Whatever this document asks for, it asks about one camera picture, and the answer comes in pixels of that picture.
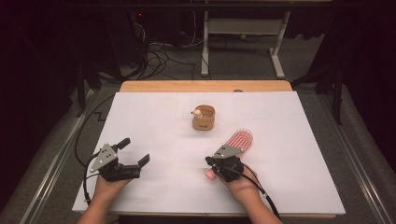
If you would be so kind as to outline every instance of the metal rail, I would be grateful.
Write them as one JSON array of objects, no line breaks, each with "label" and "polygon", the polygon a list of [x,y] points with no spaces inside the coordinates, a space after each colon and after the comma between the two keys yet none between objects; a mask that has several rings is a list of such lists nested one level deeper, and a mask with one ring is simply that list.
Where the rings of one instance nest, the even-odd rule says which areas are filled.
[{"label": "metal rail", "polygon": [[92,107],[92,104],[96,96],[97,96],[97,92],[93,92],[92,90],[88,92],[87,101],[89,103],[88,106],[86,107],[87,110],[75,121],[75,124],[72,127],[70,134],[65,138],[61,149],[56,154],[46,175],[44,176],[40,186],[38,187],[33,200],[30,202],[28,208],[26,209],[26,212],[21,219],[20,222],[21,224],[37,223],[41,211],[43,210],[44,205],[46,204],[47,199],[49,198],[52,189],[55,186],[55,183],[62,169],[64,168],[64,164],[67,160],[67,156],[69,155],[70,151],[72,151],[73,149],[71,145],[77,137],[76,133],[78,132],[83,121],[86,119],[86,114],[87,114],[86,112],[89,111],[88,109]]},{"label": "metal rail", "polygon": [[332,116],[332,106],[329,102],[329,99],[327,99],[325,95],[319,95],[318,98],[320,103],[324,106],[329,116],[329,119],[332,121],[332,125],[334,126],[341,139],[341,143],[343,144],[345,149],[346,159],[348,160],[351,170],[361,186],[361,191],[363,192],[368,204],[370,204],[370,207],[373,210],[376,220],[379,224],[392,224],[393,221],[389,216],[389,213],[385,208],[384,204],[382,203],[373,181],[371,180],[370,176],[368,176],[363,165],[361,164],[361,160],[356,154],[355,148],[347,139],[347,135],[344,132],[343,127],[341,125],[338,125],[336,120]]}]

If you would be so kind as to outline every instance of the black mount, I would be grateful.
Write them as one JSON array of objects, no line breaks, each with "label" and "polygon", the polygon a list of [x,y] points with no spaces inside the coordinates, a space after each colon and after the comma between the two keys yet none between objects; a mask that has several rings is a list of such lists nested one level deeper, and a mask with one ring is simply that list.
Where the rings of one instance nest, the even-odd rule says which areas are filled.
[{"label": "black mount", "polygon": [[236,157],[244,152],[239,147],[223,145],[212,157],[206,157],[205,160],[208,165],[212,166],[213,172],[228,183],[238,179],[244,172],[244,164]]},{"label": "black mount", "polygon": [[105,144],[98,153],[95,163],[91,168],[91,173],[98,170],[99,174],[110,182],[123,179],[134,179],[140,177],[140,171],[143,166],[149,162],[149,154],[143,157],[135,165],[123,165],[119,163],[117,152],[131,143],[129,138],[125,138],[118,144],[110,147]]}]

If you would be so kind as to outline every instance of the small white object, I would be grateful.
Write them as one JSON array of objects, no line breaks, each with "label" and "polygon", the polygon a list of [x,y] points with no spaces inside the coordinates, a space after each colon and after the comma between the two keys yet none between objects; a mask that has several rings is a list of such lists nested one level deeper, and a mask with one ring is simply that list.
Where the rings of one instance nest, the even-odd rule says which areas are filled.
[{"label": "small white object", "polygon": [[195,109],[191,113],[195,116],[196,119],[200,119],[203,116],[201,113],[201,110],[199,110],[199,109]]}]

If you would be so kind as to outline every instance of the table leg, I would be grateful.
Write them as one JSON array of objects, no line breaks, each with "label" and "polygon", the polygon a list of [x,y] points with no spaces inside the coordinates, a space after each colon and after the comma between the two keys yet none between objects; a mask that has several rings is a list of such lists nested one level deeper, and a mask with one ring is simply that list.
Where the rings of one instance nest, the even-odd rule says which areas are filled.
[{"label": "table leg", "polygon": [[204,48],[202,50],[202,59],[201,59],[201,76],[207,77],[209,75],[209,48],[207,47],[207,39],[208,39],[208,17],[209,12],[205,12],[205,20],[204,20]]},{"label": "table leg", "polygon": [[277,34],[277,40],[276,40],[276,45],[274,48],[270,48],[270,55],[271,55],[271,59],[273,61],[273,65],[276,71],[276,76],[279,79],[284,79],[285,78],[285,74],[283,73],[282,70],[282,66],[280,65],[280,61],[279,58],[277,57],[277,53],[279,52],[279,48],[280,48],[280,44],[282,43],[282,39],[283,39],[283,35],[285,34],[286,31],[286,27],[288,26],[288,22],[289,22],[289,16],[290,16],[290,12],[287,11],[285,12],[285,15],[283,17],[283,21],[279,26],[279,32]]}]

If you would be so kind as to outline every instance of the pink object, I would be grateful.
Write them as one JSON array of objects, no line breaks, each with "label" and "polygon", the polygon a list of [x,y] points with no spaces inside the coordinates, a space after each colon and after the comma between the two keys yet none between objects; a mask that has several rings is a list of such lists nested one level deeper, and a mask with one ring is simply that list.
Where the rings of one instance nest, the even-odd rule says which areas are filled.
[{"label": "pink object", "polygon": [[[240,129],[236,131],[233,136],[225,143],[230,147],[239,147],[245,152],[243,154],[237,155],[237,157],[242,158],[250,149],[251,144],[253,143],[253,134],[248,129]],[[209,179],[215,179],[216,174],[212,169],[206,171],[206,176]]]}]

